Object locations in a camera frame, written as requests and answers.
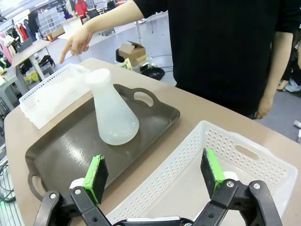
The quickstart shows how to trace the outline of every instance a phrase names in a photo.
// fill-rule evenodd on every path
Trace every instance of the person's left hand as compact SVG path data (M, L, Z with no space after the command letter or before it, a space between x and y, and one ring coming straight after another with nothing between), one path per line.
M261 98L256 113L256 119L263 119L267 115L267 113L269 113L273 105L273 99L274 97L271 96L263 96Z

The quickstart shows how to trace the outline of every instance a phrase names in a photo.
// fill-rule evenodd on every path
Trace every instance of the gray floor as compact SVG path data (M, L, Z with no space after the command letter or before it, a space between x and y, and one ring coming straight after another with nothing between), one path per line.
M140 26L143 45L146 47L147 53L154 57L153 63L160 67L172 66L171 56L160 56L171 54L167 16L152 21L152 26L150 22L146 22ZM82 54L82 59L85 60L90 57L95 57L109 63L115 63L115 50L128 40L138 42L135 27L112 35L110 38L93 45L88 52ZM62 65L58 65L57 68L68 63L77 64L78 59L72 56ZM174 85L173 73L166 73L162 81ZM258 122L292 140L296 140L298 129L293 126L294 120L301 121L301 99L287 92L277 92L271 112L263 120L258 120Z

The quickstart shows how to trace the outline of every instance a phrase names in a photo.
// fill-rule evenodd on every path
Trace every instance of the dark gray tray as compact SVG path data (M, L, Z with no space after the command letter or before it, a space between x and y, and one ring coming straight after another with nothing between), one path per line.
M180 117L176 108L160 102L146 89L129 89L118 84L114 87L139 120L137 135L124 145L103 142L98 134L94 100L90 99L27 150L28 184L39 200L43 197L33 185L33 176L41 178L45 191L57 190L64 194L72 181L85 177L92 157L101 154L109 172L108 186ZM135 100L136 92L150 96L153 106Z

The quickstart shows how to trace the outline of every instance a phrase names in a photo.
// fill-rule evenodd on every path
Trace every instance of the plastic basket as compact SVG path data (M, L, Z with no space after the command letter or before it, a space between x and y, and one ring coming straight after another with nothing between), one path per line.
M239 152L237 145L252 151L257 159ZM201 121L173 153L107 215L108 220L115 224L128 217L175 215L194 219L209 202L200 171L204 147L213 148L222 169L235 172L242 183L264 181L282 216L296 181L297 169L255 142ZM244 225L244 220L238 211L230 210L222 225Z
M84 82L84 77L89 72L90 70L80 65L66 65L19 99L21 111L38 129L41 129L90 91ZM39 97L41 89L45 88L48 92Z

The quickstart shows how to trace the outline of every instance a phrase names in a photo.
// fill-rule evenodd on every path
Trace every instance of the white lid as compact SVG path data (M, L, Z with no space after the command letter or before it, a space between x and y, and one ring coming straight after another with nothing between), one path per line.
M111 83L111 73L109 69L102 68L92 71L85 77L85 82L90 87L103 87Z

